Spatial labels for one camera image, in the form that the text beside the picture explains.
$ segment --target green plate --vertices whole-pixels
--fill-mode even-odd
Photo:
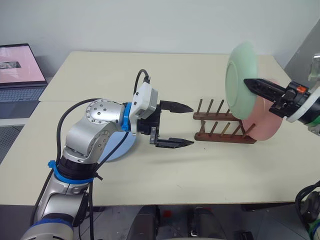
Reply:
[[[232,115],[246,119],[251,114],[257,96],[245,85],[244,79],[258,78],[258,60],[250,42],[233,49],[226,67],[225,94]]]

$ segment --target laptop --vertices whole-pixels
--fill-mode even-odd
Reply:
[[[0,45],[0,119],[29,118],[47,85],[27,43]]]

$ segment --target pink plate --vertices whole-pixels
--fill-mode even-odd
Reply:
[[[247,130],[252,124],[255,127],[248,135],[258,141],[265,141],[271,138],[280,128],[282,118],[269,112],[272,102],[260,96],[256,101],[252,113],[247,119],[242,120],[244,130]]]

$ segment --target plate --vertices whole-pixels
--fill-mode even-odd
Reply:
[[[103,153],[101,157],[98,160],[98,163],[100,163],[114,148],[118,145],[118,143],[121,141],[121,139],[124,137],[126,133],[124,131],[116,131],[114,132],[111,137],[109,138],[109,141],[107,142]],[[126,154],[129,149],[134,145],[136,141],[136,136],[133,135],[131,132],[129,132],[128,136],[124,140],[124,142],[121,144],[121,146],[109,157],[107,162],[115,160]]]
[[[258,78],[258,60],[251,43],[244,42],[231,53],[225,74],[226,101],[232,115],[247,119],[257,96],[244,83],[244,79]]]
[[[248,133],[248,136],[257,141],[265,141],[275,135],[283,119],[269,112],[272,104],[271,101],[261,96],[256,97],[252,113],[247,119],[242,120],[245,131],[247,131],[252,124],[255,124],[255,127]]]

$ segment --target laptop keyboard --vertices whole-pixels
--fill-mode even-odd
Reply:
[[[0,90],[0,103],[37,101],[44,90],[44,87]]]

